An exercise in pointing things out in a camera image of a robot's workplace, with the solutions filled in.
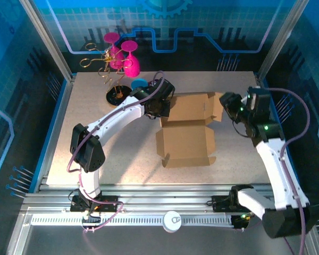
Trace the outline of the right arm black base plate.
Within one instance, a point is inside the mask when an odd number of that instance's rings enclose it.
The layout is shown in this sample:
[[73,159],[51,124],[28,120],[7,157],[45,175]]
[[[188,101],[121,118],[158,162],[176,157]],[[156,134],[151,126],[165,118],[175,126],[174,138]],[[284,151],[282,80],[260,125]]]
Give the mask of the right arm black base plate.
[[229,213],[237,212],[240,210],[239,205],[235,202],[234,197],[232,195],[212,196],[212,208],[213,211],[216,213]]

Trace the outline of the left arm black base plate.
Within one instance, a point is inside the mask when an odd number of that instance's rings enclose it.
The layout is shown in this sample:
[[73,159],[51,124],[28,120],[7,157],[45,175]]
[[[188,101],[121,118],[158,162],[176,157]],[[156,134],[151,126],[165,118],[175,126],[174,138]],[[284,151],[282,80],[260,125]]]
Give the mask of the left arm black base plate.
[[94,212],[94,213],[115,213],[117,211],[118,196],[99,195],[96,197],[98,202],[88,200],[80,195],[74,195],[71,199],[70,212]]

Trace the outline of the pink goblet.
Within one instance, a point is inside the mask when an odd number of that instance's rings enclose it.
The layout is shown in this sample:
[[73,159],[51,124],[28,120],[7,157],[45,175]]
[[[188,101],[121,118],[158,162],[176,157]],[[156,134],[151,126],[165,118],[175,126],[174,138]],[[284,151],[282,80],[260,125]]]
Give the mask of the pink goblet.
[[138,48],[138,44],[133,40],[124,41],[121,44],[121,49],[128,53],[127,57],[122,61],[125,75],[130,78],[135,78],[140,74],[140,64],[138,59],[133,55],[133,52]]
[[110,48],[105,51],[106,53],[106,60],[109,62],[110,67],[119,70],[123,67],[123,53],[121,50],[115,46],[115,43],[120,39],[120,36],[118,33],[115,32],[109,32],[104,35],[103,37],[104,41],[106,43],[111,44]]

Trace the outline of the aluminium front rail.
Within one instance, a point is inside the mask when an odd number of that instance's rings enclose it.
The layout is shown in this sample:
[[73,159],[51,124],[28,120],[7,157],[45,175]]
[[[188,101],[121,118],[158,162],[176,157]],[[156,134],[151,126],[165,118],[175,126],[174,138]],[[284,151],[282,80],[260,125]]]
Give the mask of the aluminium front rail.
[[[21,211],[30,214],[61,213],[70,210],[68,195],[77,185],[42,184],[38,192],[26,194]],[[161,214],[174,210],[183,214],[211,214],[206,205],[211,196],[227,196],[231,184],[116,184],[102,185],[106,196],[118,196],[128,214]]]

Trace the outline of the black connector module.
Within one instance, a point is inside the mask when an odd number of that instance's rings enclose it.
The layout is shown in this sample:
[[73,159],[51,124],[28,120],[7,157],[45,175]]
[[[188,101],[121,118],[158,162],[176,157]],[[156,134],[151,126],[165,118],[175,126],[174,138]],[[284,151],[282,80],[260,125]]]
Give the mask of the black connector module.
[[246,214],[233,215],[231,216],[231,225],[236,230],[242,230],[248,227],[250,220],[251,216]]
[[81,226],[85,232],[94,232],[101,224],[102,218],[100,215],[92,215],[88,211],[83,213]]

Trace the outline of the aluminium frame post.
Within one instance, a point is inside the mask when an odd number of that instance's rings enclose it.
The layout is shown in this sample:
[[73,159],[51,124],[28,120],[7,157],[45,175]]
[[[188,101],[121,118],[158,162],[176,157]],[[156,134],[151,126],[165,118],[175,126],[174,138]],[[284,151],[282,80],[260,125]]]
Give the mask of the aluminium frame post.
[[72,72],[63,57],[54,37],[52,36],[51,32],[49,31],[45,21],[41,17],[39,10],[37,9],[33,0],[19,0],[20,4],[24,8],[25,12],[27,13],[29,19],[31,20],[33,26],[37,30],[38,34],[40,35],[44,45],[48,49],[49,53],[51,54],[52,59],[54,60],[55,64],[59,68],[60,72],[64,76],[67,82],[73,81]]
[[301,17],[303,11],[305,10],[309,0],[296,0],[293,7],[291,8],[289,14],[287,15],[284,23],[282,24],[277,37],[275,38],[272,47],[268,51],[266,58],[263,61],[259,71],[258,71],[258,81],[263,82],[264,78],[268,74],[270,68],[275,62],[277,56],[279,55],[284,44],[290,37],[296,23]]

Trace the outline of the blue goblet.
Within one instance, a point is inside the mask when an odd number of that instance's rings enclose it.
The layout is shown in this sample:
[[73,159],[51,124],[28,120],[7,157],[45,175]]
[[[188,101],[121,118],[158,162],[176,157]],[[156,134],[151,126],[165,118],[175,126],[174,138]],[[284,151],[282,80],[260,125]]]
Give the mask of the blue goblet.
[[131,82],[131,89],[135,90],[138,87],[147,87],[148,81],[142,78],[135,79]]

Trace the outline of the brown cardboard paper box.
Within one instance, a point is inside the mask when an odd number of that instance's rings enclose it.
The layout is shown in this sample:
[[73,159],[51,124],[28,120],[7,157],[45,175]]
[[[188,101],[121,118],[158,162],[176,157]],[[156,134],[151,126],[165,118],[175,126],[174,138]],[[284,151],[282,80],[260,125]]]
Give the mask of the brown cardboard paper box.
[[182,93],[173,97],[168,117],[160,119],[156,133],[157,154],[165,168],[211,166],[216,157],[215,131],[221,122],[220,92]]

